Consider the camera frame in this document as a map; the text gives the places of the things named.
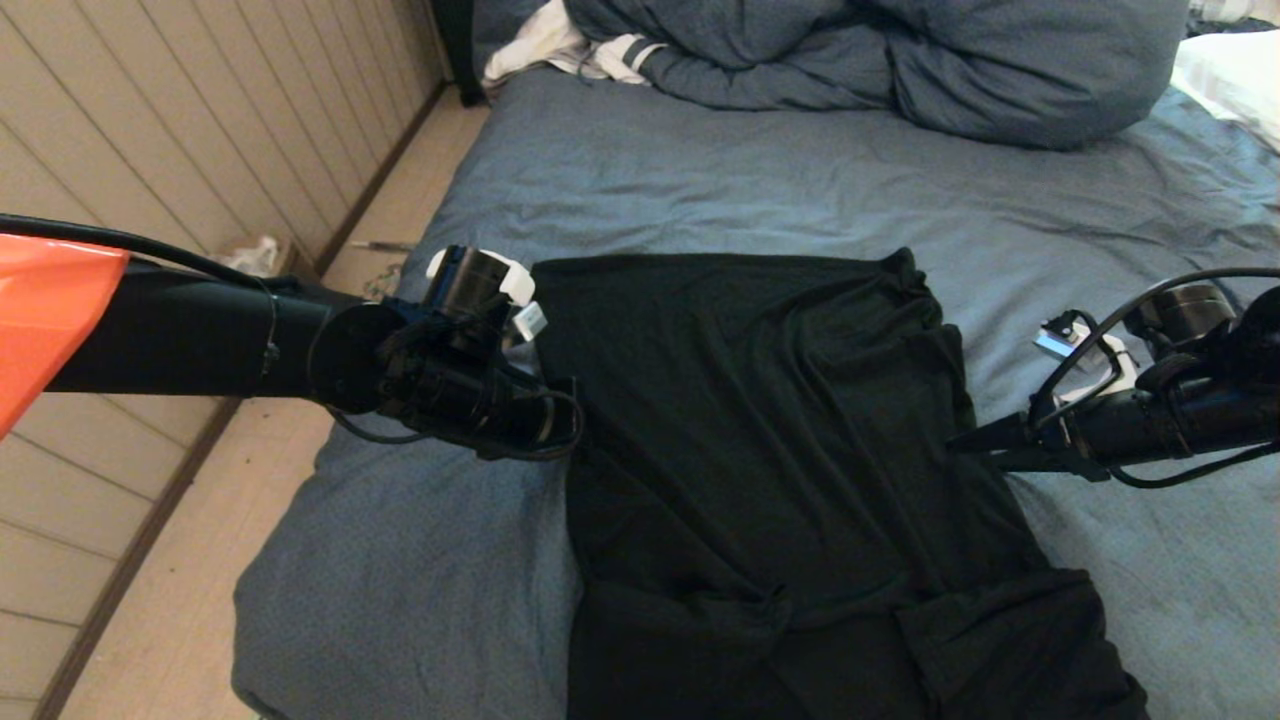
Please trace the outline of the dark bedside furniture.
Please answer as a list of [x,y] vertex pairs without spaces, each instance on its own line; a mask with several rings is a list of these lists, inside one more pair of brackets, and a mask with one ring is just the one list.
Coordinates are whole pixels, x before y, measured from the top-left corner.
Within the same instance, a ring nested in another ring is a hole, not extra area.
[[488,106],[490,99],[475,64],[476,0],[429,0],[429,5],[460,101],[465,108]]

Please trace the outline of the white striped garment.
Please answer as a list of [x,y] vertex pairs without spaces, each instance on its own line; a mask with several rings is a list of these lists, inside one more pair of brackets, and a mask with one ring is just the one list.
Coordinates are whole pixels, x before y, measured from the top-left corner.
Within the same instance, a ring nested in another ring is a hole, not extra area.
[[548,0],[524,22],[512,41],[489,56],[480,85],[494,91],[520,73],[552,67],[585,79],[648,86],[650,81],[643,68],[666,47],[667,44],[635,33],[593,41],[570,18],[564,0]]

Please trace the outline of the crumpled plastic bin bag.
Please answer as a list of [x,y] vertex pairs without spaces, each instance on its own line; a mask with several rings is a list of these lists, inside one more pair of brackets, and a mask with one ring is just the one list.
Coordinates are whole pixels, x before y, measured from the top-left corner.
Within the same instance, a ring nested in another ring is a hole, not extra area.
[[283,268],[283,247],[271,236],[259,236],[227,245],[215,260],[232,270],[269,278],[279,275]]

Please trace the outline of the black moon print t-shirt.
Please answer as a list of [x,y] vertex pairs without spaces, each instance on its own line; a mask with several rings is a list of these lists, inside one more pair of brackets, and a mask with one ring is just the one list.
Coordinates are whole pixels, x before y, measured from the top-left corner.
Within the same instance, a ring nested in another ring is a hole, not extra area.
[[948,451],[961,336],[909,251],[532,274],[585,411],[568,720],[1149,720],[1091,577]]

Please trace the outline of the blue crumpled duvet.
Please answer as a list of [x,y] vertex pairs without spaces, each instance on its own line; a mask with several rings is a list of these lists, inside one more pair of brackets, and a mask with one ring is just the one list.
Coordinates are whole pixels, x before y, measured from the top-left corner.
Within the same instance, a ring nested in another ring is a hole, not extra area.
[[[548,0],[476,0],[476,68]],[[987,143],[1064,150],[1148,117],[1188,0],[564,0],[590,40],[668,47],[649,87],[726,111],[888,110]]]

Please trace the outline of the white pillow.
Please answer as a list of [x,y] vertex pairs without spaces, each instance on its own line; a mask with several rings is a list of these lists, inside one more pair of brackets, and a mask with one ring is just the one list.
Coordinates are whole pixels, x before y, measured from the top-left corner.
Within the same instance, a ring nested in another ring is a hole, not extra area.
[[1171,86],[1280,155],[1280,29],[1181,41]]

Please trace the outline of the brown trash bin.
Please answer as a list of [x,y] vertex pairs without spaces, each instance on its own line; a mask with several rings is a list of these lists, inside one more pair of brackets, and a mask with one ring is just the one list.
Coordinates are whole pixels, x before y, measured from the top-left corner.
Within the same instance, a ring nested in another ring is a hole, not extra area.
[[[216,264],[221,265],[215,260],[215,256],[227,245],[242,240],[256,238],[259,236],[270,236],[270,234],[257,234],[257,236],[250,236],[239,240],[228,241],[223,243],[219,249],[216,249],[209,258]],[[300,246],[293,240],[278,238],[278,237],[274,238],[280,242],[284,254],[283,268],[280,270],[280,274],[269,278],[259,278],[252,275],[252,279],[250,281],[238,281],[238,284],[252,291],[261,291],[264,288],[287,291],[288,288],[321,287],[323,282],[319,274],[315,272],[314,264],[306,258]]]

